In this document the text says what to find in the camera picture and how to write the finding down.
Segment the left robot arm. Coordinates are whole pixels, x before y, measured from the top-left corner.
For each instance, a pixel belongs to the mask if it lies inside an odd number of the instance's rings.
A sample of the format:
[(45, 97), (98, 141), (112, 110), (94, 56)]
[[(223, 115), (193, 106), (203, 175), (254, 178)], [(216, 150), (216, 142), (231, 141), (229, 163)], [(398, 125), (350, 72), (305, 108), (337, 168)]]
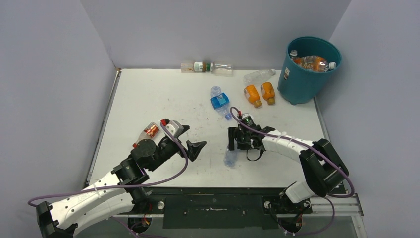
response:
[(164, 119), (160, 125), (152, 122), (139, 135), (126, 159), (101, 179), (77, 194), (64, 199), (36, 205), (37, 223), (44, 238), (71, 238), (85, 228), (113, 215), (133, 211), (143, 213), (149, 194), (144, 182), (167, 160), (178, 154), (186, 161), (197, 159), (205, 141), (187, 141), (183, 146), (179, 136), (189, 130), (175, 120)]

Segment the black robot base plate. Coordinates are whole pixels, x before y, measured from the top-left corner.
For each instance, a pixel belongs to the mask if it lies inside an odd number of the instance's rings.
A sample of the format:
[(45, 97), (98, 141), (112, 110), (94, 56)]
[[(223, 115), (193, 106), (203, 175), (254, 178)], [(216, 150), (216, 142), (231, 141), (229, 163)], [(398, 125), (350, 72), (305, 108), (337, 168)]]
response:
[(147, 198), (127, 212), (139, 233), (163, 219), (164, 229), (276, 229), (278, 222), (301, 227), (310, 200), (294, 204), (282, 188), (147, 187)]

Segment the crushed clear blue bottle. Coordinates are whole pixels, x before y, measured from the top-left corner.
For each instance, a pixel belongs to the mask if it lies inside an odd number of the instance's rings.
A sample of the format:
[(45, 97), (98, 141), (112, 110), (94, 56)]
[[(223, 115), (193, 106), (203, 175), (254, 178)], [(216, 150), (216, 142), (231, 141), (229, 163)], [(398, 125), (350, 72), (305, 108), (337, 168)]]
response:
[(238, 153), (239, 153), (238, 150), (229, 150), (227, 148), (224, 154), (224, 159), (223, 159), (224, 164), (227, 167), (233, 168), (237, 162)]

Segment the large orange label bottle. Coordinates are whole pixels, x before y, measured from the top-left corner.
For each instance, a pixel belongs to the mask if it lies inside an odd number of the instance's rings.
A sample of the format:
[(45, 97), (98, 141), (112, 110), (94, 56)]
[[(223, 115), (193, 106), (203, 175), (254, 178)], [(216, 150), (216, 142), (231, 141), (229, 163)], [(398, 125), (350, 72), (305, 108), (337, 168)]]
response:
[(293, 57), (292, 61), (303, 69), (313, 72), (328, 72), (337, 68), (336, 62), (328, 62), (320, 56)]

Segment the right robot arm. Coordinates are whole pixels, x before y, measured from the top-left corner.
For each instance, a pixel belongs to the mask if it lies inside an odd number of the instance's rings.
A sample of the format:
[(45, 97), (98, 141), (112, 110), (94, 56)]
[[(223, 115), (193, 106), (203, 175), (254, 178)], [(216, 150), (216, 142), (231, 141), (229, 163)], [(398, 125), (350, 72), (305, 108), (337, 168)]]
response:
[(280, 206), (286, 212), (293, 212), (300, 202), (312, 196), (325, 197), (349, 176), (349, 171), (330, 143), (322, 138), (308, 141), (293, 138), (273, 127), (264, 128), (255, 124), (251, 116), (242, 118), (236, 127), (230, 127), (228, 150), (249, 152), (258, 150), (273, 152), (299, 163), (304, 181), (288, 186), (280, 198)]

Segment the crushed blue label bottle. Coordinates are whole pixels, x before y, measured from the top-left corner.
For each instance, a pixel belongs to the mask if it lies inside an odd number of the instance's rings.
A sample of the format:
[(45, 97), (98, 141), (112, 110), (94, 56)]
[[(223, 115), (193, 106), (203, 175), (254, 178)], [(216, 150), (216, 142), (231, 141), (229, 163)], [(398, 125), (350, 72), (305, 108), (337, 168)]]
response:
[(214, 86), (211, 88), (210, 102), (213, 109), (220, 114), (221, 117), (226, 120), (232, 119), (232, 115), (230, 113), (230, 100), (227, 95), (222, 92), (220, 87)]

